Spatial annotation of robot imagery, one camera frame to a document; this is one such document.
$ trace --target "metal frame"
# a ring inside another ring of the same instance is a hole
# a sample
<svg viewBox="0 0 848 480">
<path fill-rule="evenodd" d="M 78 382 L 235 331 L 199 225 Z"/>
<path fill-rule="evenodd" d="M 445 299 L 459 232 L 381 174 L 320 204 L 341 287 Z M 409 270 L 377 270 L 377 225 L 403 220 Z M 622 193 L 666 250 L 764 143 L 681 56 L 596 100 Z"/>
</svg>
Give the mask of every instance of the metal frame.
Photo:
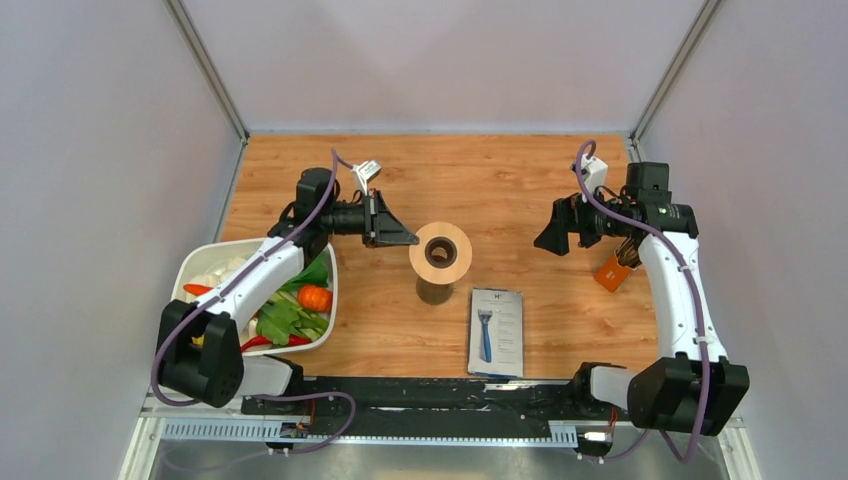
<svg viewBox="0 0 848 480">
<path fill-rule="evenodd" d="M 242 145 L 246 145 L 247 140 L 250 137 L 250 133 L 247 131 L 247 127 L 244 125 L 238 110 L 236 110 L 233 99 L 230 97 L 230 94 L 227 93 L 227 89 L 224 87 L 224 82 L 221 80 L 221 76 L 218 75 L 218 71 L 215 70 L 212 58 L 209 57 L 209 53 L 206 51 L 206 47 L 203 45 L 203 41 L 200 38 L 200 34 L 197 32 L 197 28 L 195 28 L 194 23 L 191 21 L 191 16 L 189 15 L 188 10 L 186 10 L 182 0 L 163 1 L 165 6 L 168 7 L 168 11 L 171 13 L 171 16 L 174 18 L 174 23 L 177 24 L 177 28 L 179 28 L 180 33 L 182 33 L 188 49 L 197 61 L 200 71 L 203 73 L 203 76 L 206 77 L 206 81 L 209 83 L 209 88 L 212 89 L 212 93 L 218 100 L 218 104 L 221 105 L 221 109 L 224 110 L 227 120 L 229 120 L 230 125 L 232 125 L 233 130 L 241 140 Z"/>
<path fill-rule="evenodd" d="M 216 228 L 215 240 L 220 239 L 225 224 L 227 211 L 232 201 L 238 175 L 247 150 L 247 144 L 252 132 L 248 131 L 242 121 L 235 104 L 224 86 L 215 66 L 210 58 L 200 34 L 194 26 L 188 11 L 182 0 L 163 0 L 171 13 L 174 22 L 186 40 L 186 45 L 203 72 L 213 94 L 224 111 L 227 119 L 236 135 L 242 142 L 237 164 L 233 171 L 227 197 L 221 210 L 221 219 Z M 681 42 L 677 52 L 666 69 L 662 79 L 657 85 L 651 99 L 645 106 L 635 128 L 629 132 L 585 132 L 620 134 L 624 140 L 625 148 L 630 162 L 641 162 L 645 159 L 641 146 L 641 140 L 651 125 L 654 117 L 666 100 L 669 92 L 674 86 L 680 72 L 691 57 L 699 40 L 714 18 L 716 11 L 722 4 L 722 0 L 705 0 L 689 28 L 685 38 Z M 361 133 L 334 131 L 327 133 Z M 426 132 L 374 132 L 374 133 L 440 133 L 435 131 Z M 509 132 L 509 133 L 550 133 L 558 132 Z M 520 383 L 533 383 L 533 381 L 517 381 Z M 241 398 L 233 399 L 225 407 L 216 409 L 203 404 L 187 408 L 167 407 L 159 403 L 151 395 L 148 395 L 140 413 L 136 429 L 133 434 L 124 464 L 121 468 L 121 479 L 135 480 L 147 479 L 154 465 L 156 452 L 161 440 L 176 440 L 180 438 L 197 438 L 205 440 L 241 440 L 264 442 L 279 440 L 267 435 L 280 422 L 297 421 L 300 417 L 289 416 L 248 416 L 241 413 Z M 478 446 L 534 446 L 534 447 L 559 447 L 566 448 L 576 441 L 577 427 L 598 427 L 605 422 L 596 421 L 561 421 L 552 426 L 552 438 L 548 439 L 439 439 L 439 438 L 406 438 L 406 437 L 350 437 L 342 436 L 339 443 L 355 444 L 411 444 L 411 445 L 478 445 Z M 732 419 L 724 431 L 718 437 L 722 447 L 722 453 L 732 480 L 754 479 L 759 480 L 760 474 L 756 460 L 753 456 L 745 426 L 740 419 Z M 298 441 L 297 439 L 286 439 L 286 441 Z"/>
<path fill-rule="evenodd" d="M 648 101 L 648 105 L 645 106 L 645 110 L 639 117 L 639 121 L 636 122 L 636 128 L 633 129 L 630 135 L 637 149 L 642 138 L 645 136 L 645 132 L 651 126 L 651 122 L 668 96 L 669 91 L 674 86 L 678 75 L 691 57 L 692 52 L 698 45 L 698 41 L 703 36 L 704 31 L 706 31 L 721 4 L 722 0 L 705 0 L 703 5 L 701 5 L 701 10 L 695 16 L 692 26 L 686 32 L 686 37 L 683 38 L 683 42 L 674 54 L 665 74 L 663 74 L 660 83 L 657 85 L 656 90 L 654 90 L 654 94 Z"/>
</svg>

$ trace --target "white bowl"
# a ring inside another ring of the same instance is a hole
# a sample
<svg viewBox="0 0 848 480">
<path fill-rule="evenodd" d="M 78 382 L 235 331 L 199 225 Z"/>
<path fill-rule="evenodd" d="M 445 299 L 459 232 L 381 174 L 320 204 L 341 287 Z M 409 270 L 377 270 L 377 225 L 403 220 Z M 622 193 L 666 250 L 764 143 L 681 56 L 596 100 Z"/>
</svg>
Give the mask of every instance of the white bowl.
<svg viewBox="0 0 848 480">
<path fill-rule="evenodd" d="M 233 242 L 212 243 L 204 245 L 191 252 L 180 267 L 180 273 L 177 274 L 177 281 L 174 283 L 174 290 L 171 292 L 171 298 L 174 300 L 182 300 L 184 302 L 194 301 L 194 295 L 183 290 L 183 285 L 189 283 L 192 278 L 198 275 L 206 275 L 223 271 L 227 267 L 227 262 L 233 257 L 242 257 L 244 259 L 250 258 L 250 256 L 256 252 L 264 241 L 265 238 L 253 238 L 249 240 L 236 240 Z M 263 345 L 261 347 L 254 347 L 250 349 L 250 351 L 243 353 L 245 357 L 311 350 L 313 348 L 320 347 L 321 344 L 327 340 L 327 337 L 330 336 L 330 333 L 333 331 L 333 325 L 336 323 L 336 308 L 339 302 L 339 271 L 338 266 L 336 265 L 336 252 L 333 250 L 333 246 L 327 244 L 327 248 L 325 248 L 324 251 L 327 252 L 327 256 L 324 261 L 329 273 L 327 290 L 333 292 L 333 306 L 330 308 L 330 313 L 320 314 L 330 323 L 327 327 L 327 331 L 324 332 L 324 335 L 321 335 L 321 338 L 307 345 L 278 348 L 272 348 L 271 345 Z M 254 336 L 256 336 L 256 321 L 251 320 L 248 327 L 245 328 L 244 331 L 239 332 L 239 343 L 244 344 Z"/>
</svg>

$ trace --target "orange tag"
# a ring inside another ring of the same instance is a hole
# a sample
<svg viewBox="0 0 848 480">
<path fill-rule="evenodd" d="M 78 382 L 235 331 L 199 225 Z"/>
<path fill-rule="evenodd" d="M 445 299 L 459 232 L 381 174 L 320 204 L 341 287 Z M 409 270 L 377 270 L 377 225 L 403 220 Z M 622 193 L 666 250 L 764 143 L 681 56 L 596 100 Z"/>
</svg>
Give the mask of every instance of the orange tag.
<svg viewBox="0 0 848 480">
<path fill-rule="evenodd" d="M 607 263 L 595 272 L 595 281 L 603 285 L 610 292 L 614 292 L 627 280 L 627 277 L 633 273 L 633 270 L 630 267 L 619 265 L 618 259 L 615 257 L 615 253 L 613 253 L 607 260 Z"/>
</svg>

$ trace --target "white wall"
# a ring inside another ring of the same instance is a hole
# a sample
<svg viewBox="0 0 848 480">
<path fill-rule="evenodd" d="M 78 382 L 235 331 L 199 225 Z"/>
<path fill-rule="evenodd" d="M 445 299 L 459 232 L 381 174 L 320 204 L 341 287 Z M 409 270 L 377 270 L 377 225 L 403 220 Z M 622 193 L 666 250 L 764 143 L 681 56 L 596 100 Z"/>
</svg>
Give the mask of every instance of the white wall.
<svg viewBox="0 0 848 480">
<path fill-rule="evenodd" d="M 185 0 L 253 130 L 626 130 L 701 0 Z"/>
<path fill-rule="evenodd" d="M 2 12 L 0 476 L 112 479 L 239 145 L 161 1 Z"/>
<path fill-rule="evenodd" d="M 748 365 L 767 479 L 844 478 L 848 4 L 729 1 L 645 147 L 701 229 L 710 310 Z"/>
</svg>

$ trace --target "blue razor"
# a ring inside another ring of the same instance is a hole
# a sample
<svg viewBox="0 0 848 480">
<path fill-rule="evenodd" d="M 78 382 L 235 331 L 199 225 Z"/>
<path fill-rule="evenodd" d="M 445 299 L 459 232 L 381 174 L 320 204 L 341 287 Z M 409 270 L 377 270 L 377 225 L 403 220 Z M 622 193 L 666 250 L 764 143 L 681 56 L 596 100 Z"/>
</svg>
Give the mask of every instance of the blue razor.
<svg viewBox="0 0 848 480">
<path fill-rule="evenodd" d="M 483 324 L 483 361 L 492 363 L 492 344 L 489 341 L 489 320 L 492 318 L 492 311 L 477 310 L 477 317 Z"/>
</svg>

